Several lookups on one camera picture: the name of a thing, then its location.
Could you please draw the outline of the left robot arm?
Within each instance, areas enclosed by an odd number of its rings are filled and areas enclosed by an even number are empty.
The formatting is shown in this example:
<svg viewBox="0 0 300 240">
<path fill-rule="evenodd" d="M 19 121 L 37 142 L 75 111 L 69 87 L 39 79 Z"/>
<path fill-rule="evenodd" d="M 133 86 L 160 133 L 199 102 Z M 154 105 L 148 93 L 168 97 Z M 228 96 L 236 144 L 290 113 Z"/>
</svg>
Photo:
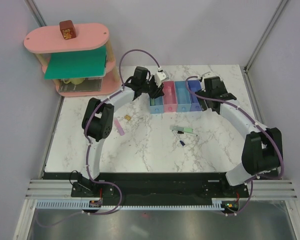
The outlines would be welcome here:
<svg viewBox="0 0 300 240">
<path fill-rule="evenodd" d="M 138 66 L 120 90 L 103 100 L 91 98 L 88 101 L 81 124 L 87 140 L 85 164 L 83 170 L 77 173 L 77 181 L 72 184 L 73 197 L 79 193 L 94 197 L 98 195 L 101 185 L 105 184 L 97 182 L 96 178 L 100 175 L 102 148 L 112 131 L 116 110 L 142 94 L 148 94 L 152 99 L 164 96 L 163 81 L 167 79 L 168 74 L 161 68 L 151 75 L 147 68 Z"/>
</svg>

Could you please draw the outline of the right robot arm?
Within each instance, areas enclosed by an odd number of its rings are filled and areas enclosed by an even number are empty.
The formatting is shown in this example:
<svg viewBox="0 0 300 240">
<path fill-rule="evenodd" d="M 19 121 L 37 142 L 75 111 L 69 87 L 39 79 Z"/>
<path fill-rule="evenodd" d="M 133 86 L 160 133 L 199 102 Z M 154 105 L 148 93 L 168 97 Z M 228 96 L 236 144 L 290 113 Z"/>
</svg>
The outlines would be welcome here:
<svg viewBox="0 0 300 240">
<path fill-rule="evenodd" d="M 195 92 L 203 111 L 208 109 L 225 118 L 244 138 L 241 163 L 225 174 L 226 180 L 219 184 L 219 191 L 225 197 L 232 196 L 237 186 L 259 174 L 272 178 L 267 173 L 276 168 L 284 169 L 282 133 L 274 127 L 256 121 L 239 101 L 227 91 L 218 76 L 201 78 L 204 88 Z"/>
</svg>

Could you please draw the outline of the light blue drawer bin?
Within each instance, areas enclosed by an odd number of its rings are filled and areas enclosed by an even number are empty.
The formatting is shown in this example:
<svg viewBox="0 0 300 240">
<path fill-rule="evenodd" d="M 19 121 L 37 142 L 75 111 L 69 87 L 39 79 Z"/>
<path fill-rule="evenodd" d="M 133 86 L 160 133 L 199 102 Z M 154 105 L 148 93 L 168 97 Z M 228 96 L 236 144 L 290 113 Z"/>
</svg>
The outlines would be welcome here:
<svg viewBox="0 0 300 240">
<path fill-rule="evenodd" d="M 151 114 L 163 114 L 164 113 L 164 103 L 163 97 L 160 96 L 154 99 L 155 105 L 151 105 L 151 98 L 149 99 L 149 112 Z"/>
</svg>

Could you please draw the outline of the sky blue drawer bin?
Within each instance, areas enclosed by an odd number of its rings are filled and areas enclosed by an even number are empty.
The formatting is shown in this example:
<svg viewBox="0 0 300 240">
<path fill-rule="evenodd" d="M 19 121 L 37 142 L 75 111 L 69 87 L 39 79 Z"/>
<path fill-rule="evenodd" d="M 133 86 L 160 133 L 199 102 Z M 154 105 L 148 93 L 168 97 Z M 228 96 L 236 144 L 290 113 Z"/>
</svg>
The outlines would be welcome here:
<svg viewBox="0 0 300 240">
<path fill-rule="evenodd" d="M 175 91 L 176 91 L 176 97 L 177 97 L 177 112 L 183 113 L 183 112 L 189 112 L 191 109 L 191 97 L 190 93 L 188 92 L 186 88 L 186 82 L 185 81 L 175 81 Z"/>
</svg>

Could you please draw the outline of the pink drawer bin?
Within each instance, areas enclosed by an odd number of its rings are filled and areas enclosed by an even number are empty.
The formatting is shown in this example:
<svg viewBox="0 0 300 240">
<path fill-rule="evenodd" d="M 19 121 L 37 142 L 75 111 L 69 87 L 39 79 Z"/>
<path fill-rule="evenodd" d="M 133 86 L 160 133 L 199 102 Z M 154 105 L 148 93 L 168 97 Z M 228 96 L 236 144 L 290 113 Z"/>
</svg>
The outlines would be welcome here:
<svg viewBox="0 0 300 240">
<path fill-rule="evenodd" d="M 176 96 L 176 88 L 174 81 L 164 82 L 163 87 L 163 109 L 165 113 L 173 113 L 177 111 L 178 101 Z"/>
</svg>

